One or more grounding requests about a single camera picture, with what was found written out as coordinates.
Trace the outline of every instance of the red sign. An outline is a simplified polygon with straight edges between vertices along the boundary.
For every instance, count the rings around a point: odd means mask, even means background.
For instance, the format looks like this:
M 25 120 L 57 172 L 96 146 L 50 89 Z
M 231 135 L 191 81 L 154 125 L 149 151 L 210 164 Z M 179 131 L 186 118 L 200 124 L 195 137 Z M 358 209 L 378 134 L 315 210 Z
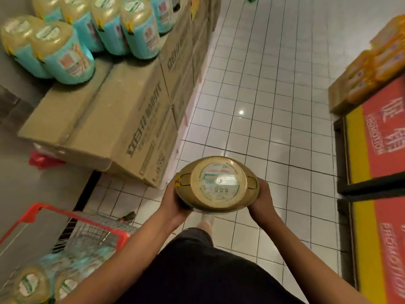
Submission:
M 372 178 L 405 171 L 405 76 L 362 104 Z
M 405 197 L 374 201 L 387 302 L 405 302 Z

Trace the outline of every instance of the person's left hand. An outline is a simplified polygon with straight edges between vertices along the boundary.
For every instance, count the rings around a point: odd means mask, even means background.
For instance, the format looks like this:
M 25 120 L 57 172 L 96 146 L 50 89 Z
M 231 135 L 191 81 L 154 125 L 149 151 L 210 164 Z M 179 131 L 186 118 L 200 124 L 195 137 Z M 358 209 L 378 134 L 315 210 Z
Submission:
M 160 203 L 159 211 L 161 211 L 165 219 L 168 220 L 173 230 L 179 227 L 187 219 L 193 211 L 187 207 L 179 198 L 175 190 L 175 180 L 169 182 Z

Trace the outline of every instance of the white tiled floor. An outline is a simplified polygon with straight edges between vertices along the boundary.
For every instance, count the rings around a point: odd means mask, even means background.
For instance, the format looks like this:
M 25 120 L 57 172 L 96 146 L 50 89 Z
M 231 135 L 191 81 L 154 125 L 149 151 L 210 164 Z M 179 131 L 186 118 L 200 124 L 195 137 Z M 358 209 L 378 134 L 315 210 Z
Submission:
M 336 155 L 328 86 L 368 48 L 402 0 L 223 0 L 208 52 L 201 93 L 176 163 L 226 155 L 269 182 L 287 226 L 334 271 L 347 245 L 339 242 Z M 88 208 L 142 224 L 163 191 L 103 176 Z M 195 226 L 193 214 L 182 228 Z M 246 209 L 220 215 L 216 247 L 263 267 L 305 299 L 269 237 Z

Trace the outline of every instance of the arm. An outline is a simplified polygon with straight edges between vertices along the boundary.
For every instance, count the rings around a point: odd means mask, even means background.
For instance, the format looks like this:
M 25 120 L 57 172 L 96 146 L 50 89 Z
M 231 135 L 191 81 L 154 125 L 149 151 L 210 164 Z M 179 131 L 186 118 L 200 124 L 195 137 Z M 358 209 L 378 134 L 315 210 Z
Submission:
M 110 304 L 142 275 L 169 235 L 179 227 L 190 209 L 183 209 L 175 183 L 167 186 L 159 209 L 134 233 L 124 247 L 84 279 L 61 304 Z
M 308 301 L 328 304 L 370 303 L 293 234 L 274 209 L 269 185 L 262 179 L 259 182 L 260 193 L 248 207 L 249 213 L 274 242 Z

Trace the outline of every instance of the hand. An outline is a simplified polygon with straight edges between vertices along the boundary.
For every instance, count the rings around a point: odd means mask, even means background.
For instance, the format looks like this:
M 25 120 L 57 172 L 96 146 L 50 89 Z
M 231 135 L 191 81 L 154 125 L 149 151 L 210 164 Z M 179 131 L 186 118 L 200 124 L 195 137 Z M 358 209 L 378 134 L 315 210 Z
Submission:
M 160 203 L 159 211 L 164 214 L 165 219 L 173 230 L 179 227 L 193 211 L 187 207 L 179 198 L 175 190 L 175 180 L 169 182 Z
M 269 220 L 280 218 L 274 209 L 273 199 L 271 198 L 269 184 L 266 180 L 258 178 L 259 181 L 259 195 L 256 200 L 250 204 L 249 209 L 252 219 L 262 227 Z

